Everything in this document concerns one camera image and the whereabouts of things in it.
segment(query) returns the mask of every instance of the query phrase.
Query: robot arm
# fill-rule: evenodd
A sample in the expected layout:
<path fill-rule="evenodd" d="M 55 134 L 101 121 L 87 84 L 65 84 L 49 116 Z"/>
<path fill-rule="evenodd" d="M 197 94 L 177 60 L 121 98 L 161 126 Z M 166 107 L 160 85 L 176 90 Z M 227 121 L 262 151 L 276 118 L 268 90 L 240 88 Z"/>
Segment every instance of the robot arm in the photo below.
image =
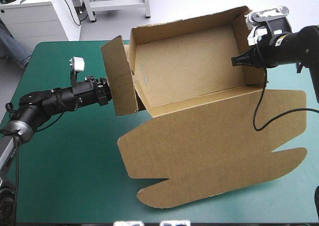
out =
<path fill-rule="evenodd" d="M 77 73 L 84 71 L 82 58 L 73 57 L 70 59 L 70 66 L 71 87 L 26 94 L 20 98 L 17 110 L 12 109 L 11 103 L 5 106 L 10 113 L 10 121 L 1 130 L 4 137 L 0 139 L 1 225 L 7 225 L 11 221 L 14 186 L 7 179 L 6 174 L 17 153 L 16 150 L 22 144 L 29 142 L 33 135 L 39 131 L 38 128 L 47 122 L 52 115 L 61 114 L 62 116 L 64 112 L 72 112 L 94 103 L 103 106 L 112 99 L 105 78 L 95 79 L 93 76 L 87 76 L 84 81 L 77 82 Z"/>
<path fill-rule="evenodd" d="M 296 63 L 297 73 L 303 67 L 309 68 L 319 103 L 319 25 L 307 26 L 292 33 L 286 19 L 288 13 L 288 8 L 284 6 L 249 13 L 246 23 L 252 30 L 248 36 L 252 47 L 233 57 L 232 64 L 274 68 Z"/>

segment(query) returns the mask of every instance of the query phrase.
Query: cardboard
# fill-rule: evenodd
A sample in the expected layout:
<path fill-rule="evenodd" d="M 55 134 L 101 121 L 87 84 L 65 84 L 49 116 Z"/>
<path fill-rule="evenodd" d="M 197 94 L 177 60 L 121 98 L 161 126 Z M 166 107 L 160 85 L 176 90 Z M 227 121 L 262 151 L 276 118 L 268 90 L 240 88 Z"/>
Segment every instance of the cardboard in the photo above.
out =
<path fill-rule="evenodd" d="M 305 130 L 305 112 L 253 129 L 264 72 L 231 63 L 249 48 L 248 11 L 136 27 L 129 46 L 120 36 L 102 46 L 117 115 L 154 117 L 118 141 L 130 177 L 168 179 L 140 190 L 143 203 L 170 208 L 274 180 L 305 158 L 304 148 L 273 152 Z M 266 90 L 257 125 L 304 107 L 302 91 Z"/>

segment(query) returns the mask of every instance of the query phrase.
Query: gray floor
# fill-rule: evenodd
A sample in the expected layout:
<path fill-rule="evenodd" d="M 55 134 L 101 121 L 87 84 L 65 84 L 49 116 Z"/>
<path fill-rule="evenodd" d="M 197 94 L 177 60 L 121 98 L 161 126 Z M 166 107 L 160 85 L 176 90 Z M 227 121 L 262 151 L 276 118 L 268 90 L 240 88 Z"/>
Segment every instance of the gray floor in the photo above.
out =
<path fill-rule="evenodd" d="M 109 40 L 118 35 L 130 36 L 132 27 L 163 23 L 223 11 L 247 5 L 254 9 L 286 5 L 290 9 L 289 21 L 293 31 L 303 26 L 319 24 L 318 0 L 150 0 L 152 17 L 146 19 L 143 9 L 97 12 L 97 22 L 82 22 L 80 40 Z M 9 102 L 22 70 L 11 62 L 0 64 L 0 120 L 5 113 L 4 104 Z"/>

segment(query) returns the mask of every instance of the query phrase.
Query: white desk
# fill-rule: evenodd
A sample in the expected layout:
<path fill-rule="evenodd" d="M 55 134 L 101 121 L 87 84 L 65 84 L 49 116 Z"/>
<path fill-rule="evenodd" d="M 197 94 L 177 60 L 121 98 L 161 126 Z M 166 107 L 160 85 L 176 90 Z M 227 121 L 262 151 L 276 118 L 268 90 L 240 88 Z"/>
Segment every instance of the white desk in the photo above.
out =
<path fill-rule="evenodd" d="M 30 51 L 40 42 L 79 40 L 81 26 L 73 22 L 64 0 L 20 1 L 0 4 L 0 18 L 13 37 Z M 72 0 L 67 2 L 79 23 Z"/>

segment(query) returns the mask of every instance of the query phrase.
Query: flat cardboard sheet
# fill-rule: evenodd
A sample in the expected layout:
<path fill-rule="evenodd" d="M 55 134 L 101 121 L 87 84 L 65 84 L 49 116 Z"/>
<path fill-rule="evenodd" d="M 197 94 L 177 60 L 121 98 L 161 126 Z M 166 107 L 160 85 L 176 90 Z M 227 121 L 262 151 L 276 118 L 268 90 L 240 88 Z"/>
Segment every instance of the flat cardboard sheet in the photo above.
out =
<path fill-rule="evenodd" d="M 306 113 L 286 115 L 256 132 L 252 116 L 259 97 L 257 91 L 161 115 L 122 136 L 118 145 L 130 177 L 172 179 L 141 190 L 139 199 L 152 207 L 174 207 L 295 169 L 305 149 L 271 152 L 305 130 Z M 302 91 L 267 90 L 257 125 L 305 106 Z"/>
<path fill-rule="evenodd" d="M 231 63 L 249 48 L 248 10 L 133 28 L 127 54 L 120 36 L 102 47 L 117 115 L 154 117 L 118 141 L 130 177 L 168 179 L 140 190 L 143 203 L 170 208 L 274 180 L 305 158 L 304 148 L 274 152 L 305 130 L 305 112 L 253 129 L 265 75 Z M 257 126 L 304 107 L 302 91 L 266 90 Z"/>

